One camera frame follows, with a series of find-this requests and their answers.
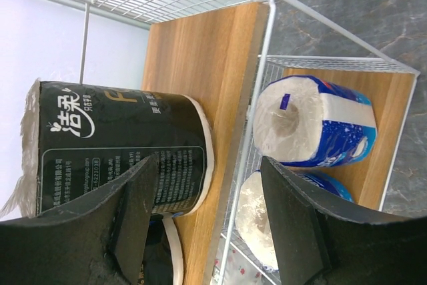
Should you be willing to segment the blue paper towel roll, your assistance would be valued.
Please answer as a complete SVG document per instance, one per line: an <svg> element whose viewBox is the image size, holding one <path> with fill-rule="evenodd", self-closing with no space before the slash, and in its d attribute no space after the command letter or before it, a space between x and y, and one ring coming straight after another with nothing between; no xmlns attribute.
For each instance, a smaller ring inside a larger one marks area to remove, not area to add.
<svg viewBox="0 0 427 285"><path fill-rule="evenodd" d="M312 75L270 83L258 98L252 131L263 156L303 168L359 162L377 137L365 95Z"/></svg>

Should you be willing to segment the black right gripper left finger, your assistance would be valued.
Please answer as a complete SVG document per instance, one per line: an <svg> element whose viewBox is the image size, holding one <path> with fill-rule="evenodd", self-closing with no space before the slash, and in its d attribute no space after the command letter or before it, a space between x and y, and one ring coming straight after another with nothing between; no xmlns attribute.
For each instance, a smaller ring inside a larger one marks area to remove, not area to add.
<svg viewBox="0 0 427 285"><path fill-rule="evenodd" d="M157 156L34 218L1 222L2 284L137 284Z"/></svg>

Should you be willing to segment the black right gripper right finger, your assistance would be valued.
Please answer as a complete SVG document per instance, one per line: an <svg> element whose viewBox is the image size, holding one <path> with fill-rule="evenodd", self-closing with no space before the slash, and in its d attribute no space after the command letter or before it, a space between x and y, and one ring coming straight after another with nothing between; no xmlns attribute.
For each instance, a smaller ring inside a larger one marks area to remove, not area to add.
<svg viewBox="0 0 427 285"><path fill-rule="evenodd" d="M262 185L283 284L425 284L426 219L372 210L270 157Z"/></svg>

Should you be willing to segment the white floral towel roll back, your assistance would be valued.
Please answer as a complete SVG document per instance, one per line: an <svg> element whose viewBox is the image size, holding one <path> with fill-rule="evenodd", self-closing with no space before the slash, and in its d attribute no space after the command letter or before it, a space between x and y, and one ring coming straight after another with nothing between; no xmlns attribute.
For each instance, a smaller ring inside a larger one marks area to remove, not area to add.
<svg viewBox="0 0 427 285"><path fill-rule="evenodd" d="M223 252L223 248L218 248L210 284L219 284ZM223 284L262 284L262 277L261 273L236 249L230 248L228 250Z"/></svg>

